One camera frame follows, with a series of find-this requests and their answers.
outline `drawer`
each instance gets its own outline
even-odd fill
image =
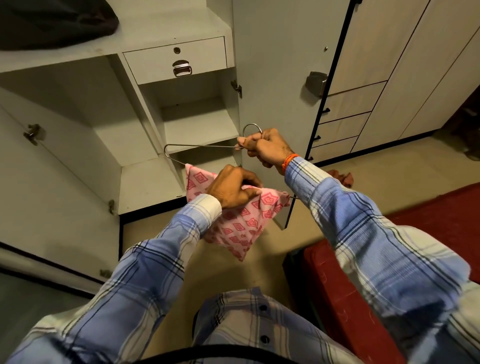
[[[189,74],[227,68],[225,42],[218,38],[125,52],[125,58],[137,84],[162,81]],[[183,64],[175,68],[173,63]]]
[[[343,156],[350,153],[353,145],[355,144],[357,137],[340,140],[339,142],[334,142],[330,144],[325,144],[324,146],[317,146],[310,150],[310,157],[308,160],[312,163],[321,162],[330,158],[335,158]]]
[[[328,96],[324,110],[330,111],[322,114],[320,124],[372,111],[385,84],[386,81]]]
[[[312,147],[358,136],[369,116],[370,113],[366,112],[365,114],[318,125],[317,135],[313,140]]]

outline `dark bag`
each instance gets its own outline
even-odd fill
[[[0,49],[52,49],[115,32],[105,0],[0,0]]]

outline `wire hanger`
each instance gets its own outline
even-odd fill
[[[262,129],[260,128],[260,126],[258,126],[257,124],[251,122],[250,124],[247,124],[243,127],[243,131],[242,131],[242,135],[245,137],[245,129],[247,129],[247,126],[249,125],[254,125],[258,128],[258,131],[261,133],[263,133]],[[183,164],[185,165],[186,163],[183,163],[183,162],[180,162],[179,160],[176,160],[174,158],[172,158],[168,153],[167,153],[167,148],[169,146],[209,146],[209,147],[212,147],[212,148],[236,148],[236,149],[245,149],[244,147],[242,146],[212,146],[212,145],[201,145],[201,144],[165,144],[165,147],[163,148],[163,154],[165,154],[165,156],[168,158],[168,159],[171,159],[177,163],[180,163],[180,164]],[[298,199],[298,197],[295,197],[295,196],[290,196],[290,198],[292,199]]]

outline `pink patterned fabric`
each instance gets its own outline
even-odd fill
[[[206,192],[216,178],[215,173],[201,170],[190,164],[187,171],[187,201]],[[245,206],[222,211],[217,221],[208,229],[204,239],[226,247],[239,261],[245,259],[247,251],[264,230],[268,220],[273,218],[284,206],[290,206],[287,192],[262,188],[262,194],[256,196]]]

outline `red mattress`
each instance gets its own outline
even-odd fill
[[[461,255],[480,282],[480,183],[438,196],[388,216],[417,227]],[[340,268],[327,240],[303,251],[309,296],[331,338],[365,363],[405,363],[395,343]]]

